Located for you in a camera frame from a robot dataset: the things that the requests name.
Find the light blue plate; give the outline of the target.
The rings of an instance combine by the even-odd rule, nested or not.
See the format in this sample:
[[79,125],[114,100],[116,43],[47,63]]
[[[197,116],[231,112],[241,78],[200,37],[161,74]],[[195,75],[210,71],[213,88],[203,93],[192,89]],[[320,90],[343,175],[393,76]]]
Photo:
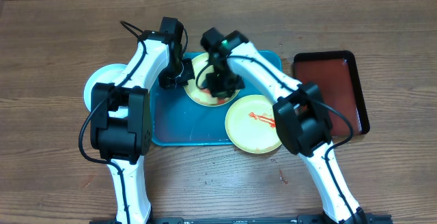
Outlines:
[[96,83],[110,83],[117,78],[126,68],[126,64],[110,64],[95,71],[87,80],[83,99],[88,111],[91,111],[91,91]]

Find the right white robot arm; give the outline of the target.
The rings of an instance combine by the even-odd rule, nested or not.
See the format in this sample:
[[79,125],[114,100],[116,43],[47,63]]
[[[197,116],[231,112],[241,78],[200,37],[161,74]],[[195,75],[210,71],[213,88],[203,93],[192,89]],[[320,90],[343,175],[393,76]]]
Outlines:
[[284,74],[259,54],[239,31],[222,35],[211,28],[200,44],[214,68],[201,83],[216,98],[228,98],[248,80],[272,103],[276,132],[289,152],[307,166],[322,199],[326,223],[366,223],[364,210],[348,189],[335,158],[330,114],[351,123],[324,103],[316,84],[303,84]]

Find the yellow-green plate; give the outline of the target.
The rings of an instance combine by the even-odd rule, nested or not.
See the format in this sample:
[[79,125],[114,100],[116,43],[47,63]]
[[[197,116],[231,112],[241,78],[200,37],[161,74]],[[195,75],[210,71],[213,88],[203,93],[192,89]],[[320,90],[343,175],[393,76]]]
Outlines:
[[268,153],[281,145],[272,104],[263,95],[235,101],[225,116],[225,130],[236,147],[252,154]]
[[208,57],[208,53],[202,53],[192,59],[195,78],[189,80],[188,85],[185,86],[184,89],[188,97],[196,103],[207,107],[217,107],[233,100],[238,95],[239,90],[235,91],[230,98],[216,98],[210,94],[208,89],[199,89],[196,86],[196,80],[198,80],[198,84],[203,87],[204,84],[201,84],[201,82],[206,79],[206,74],[209,74],[214,70],[212,66],[209,66],[201,73],[201,75],[199,75],[200,71],[208,65]]

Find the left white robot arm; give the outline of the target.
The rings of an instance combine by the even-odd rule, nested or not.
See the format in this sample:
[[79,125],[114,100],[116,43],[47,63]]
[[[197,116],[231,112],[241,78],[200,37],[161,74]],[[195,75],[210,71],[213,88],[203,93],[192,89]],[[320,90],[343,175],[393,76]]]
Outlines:
[[158,31],[121,24],[137,39],[137,51],[128,65],[105,66],[88,79],[84,100],[89,115],[78,147],[83,158],[111,172],[117,202],[112,223],[150,223],[144,169],[152,143],[150,90],[155,82],[163,89],[184,87],[194,70],[184,58],[181,41],[188,34],[178,19],[164,17]]

